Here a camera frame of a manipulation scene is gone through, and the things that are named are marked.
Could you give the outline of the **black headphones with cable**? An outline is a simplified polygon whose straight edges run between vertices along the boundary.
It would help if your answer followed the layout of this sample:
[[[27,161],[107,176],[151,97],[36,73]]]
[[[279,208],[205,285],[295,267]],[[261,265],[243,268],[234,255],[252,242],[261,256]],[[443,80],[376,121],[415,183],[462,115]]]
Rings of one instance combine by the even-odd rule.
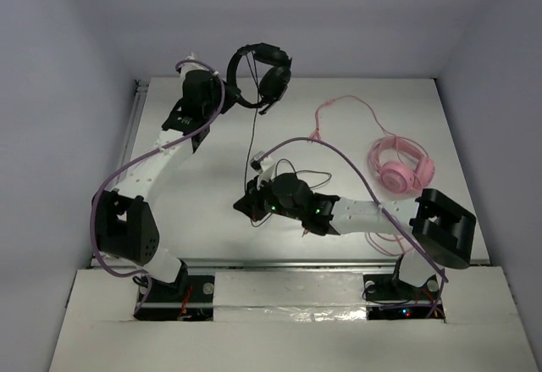
[[[257,100],[245,99],[237,83],[241,59],[245,58],[257,91]],[[247,44],[240,47],[230,59],[226,70],[226,84],[233,101],[243,108],[251,109],[251,137],[246,152],[244,190],[248,187],[248,169],[254,145],[257,117],[265,115],[284,96],[291,79],[292,58],[286,51],[266,43]]]

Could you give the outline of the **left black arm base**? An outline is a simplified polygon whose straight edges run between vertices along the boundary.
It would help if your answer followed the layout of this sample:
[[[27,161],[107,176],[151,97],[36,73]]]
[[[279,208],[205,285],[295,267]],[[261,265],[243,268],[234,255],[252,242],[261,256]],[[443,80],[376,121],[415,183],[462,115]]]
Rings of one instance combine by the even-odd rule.
[[[140,288],[134,317],[139,321],[213,321],[213,294],[215,274],[196,272],[192,274],[185,263],[173,283],[152,280],[147,299],[147,279],[134,276]]]

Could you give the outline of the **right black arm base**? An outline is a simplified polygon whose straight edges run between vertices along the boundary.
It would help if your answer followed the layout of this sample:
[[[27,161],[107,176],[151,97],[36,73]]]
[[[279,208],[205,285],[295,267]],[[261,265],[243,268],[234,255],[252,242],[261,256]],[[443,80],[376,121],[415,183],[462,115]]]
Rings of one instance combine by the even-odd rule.
[[[429,272],[415,273],[421,278],[415,284],[404,279],[409,276],[402,262],[402,254],[391,273],[363,276],[362,299],[367,304],[367,320],[445,320],[442,303],[444,282],[429,268]]]

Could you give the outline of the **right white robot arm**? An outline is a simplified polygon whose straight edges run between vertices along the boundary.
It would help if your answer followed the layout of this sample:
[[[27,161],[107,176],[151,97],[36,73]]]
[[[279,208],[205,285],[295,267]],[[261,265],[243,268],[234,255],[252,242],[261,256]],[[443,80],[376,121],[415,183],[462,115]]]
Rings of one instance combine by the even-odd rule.
[[[416,198],[378,203],[315,192],[294,173],[258,175],[233,208],[253,221],[269,214],[295,219],[318,236],[403,236],[412,250],[390,279],[392,291],[402,298],[412,297],[431,275],[466,269],[471,261],[475,215],[433,188]]]

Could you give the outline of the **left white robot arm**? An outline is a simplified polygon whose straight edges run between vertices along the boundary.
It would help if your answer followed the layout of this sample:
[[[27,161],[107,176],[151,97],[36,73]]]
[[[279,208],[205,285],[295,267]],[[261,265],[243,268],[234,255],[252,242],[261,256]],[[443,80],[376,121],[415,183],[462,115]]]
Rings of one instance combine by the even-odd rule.
[[[159,281],[169,299],[187,293],[183,263],[160,243],[152,205],[170,177],[201,146],[211,123],[227,108],[224,82],[216,73],[185,74],[182,97],[162,123],[152,149],[123,167],[126,177],[97,193],[91,214],[92,243],[98,253],[125,259]]]

